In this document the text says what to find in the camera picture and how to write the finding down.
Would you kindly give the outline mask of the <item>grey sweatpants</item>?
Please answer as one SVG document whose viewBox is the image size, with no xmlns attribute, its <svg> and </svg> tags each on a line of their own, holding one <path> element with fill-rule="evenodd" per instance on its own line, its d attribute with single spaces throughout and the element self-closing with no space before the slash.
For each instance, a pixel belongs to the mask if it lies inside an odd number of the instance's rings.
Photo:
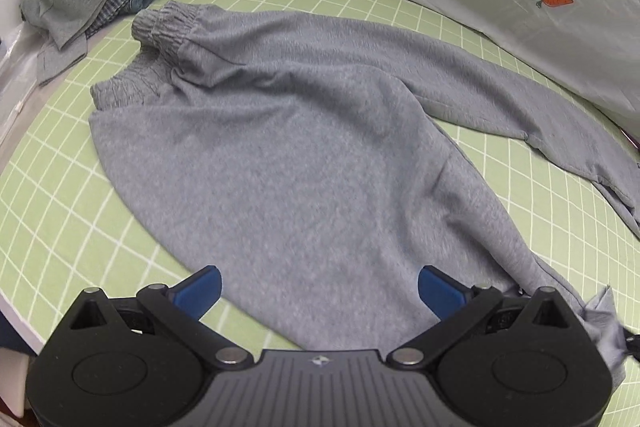
<svg viewBox="0 0 640 427">
<path fill-rule="evenodd" d="M 584 300 L 533 254 L 442 129 L 521 140 L 630 219 L 639 168 L 542 84 L 417 32 L 171 1 L 131 25 L 137 57 L 91 89 L 102 168 L 190 270 L 297 346 L 390 352 L 435 323 L 424 265 L 512 294 L 553 286 L 605 363 L 626 355 L 612 291 Z"/>
</svg>

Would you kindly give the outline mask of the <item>green grid mat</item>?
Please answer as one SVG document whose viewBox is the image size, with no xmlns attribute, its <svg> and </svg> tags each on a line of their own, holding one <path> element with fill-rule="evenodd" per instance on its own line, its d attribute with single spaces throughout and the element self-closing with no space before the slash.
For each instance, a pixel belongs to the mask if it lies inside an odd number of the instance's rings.
<svg viewBox="0 0 640 427">
<path fill-rule="evenodd" d="M 422 32 L 533 77 L 495 43 L 408 0 L 177 0 L 235 11 L 299 10 Z M 130 25 L 102 35 L 66 77 L 33 94 L 1 147 L 1 300 L 26 332 L 46 339 L 82 288 L 129 296 L 184 269 L 134 220 L 105 178 L 88 125 L 90 87 L 137 54 Z M 530 249 L 590 298 L 613 289 L 639 326 L 639 242 L 588 181 L 522 142 L 457 126 L 449 134 L 509 211 Z"/>
</svg>

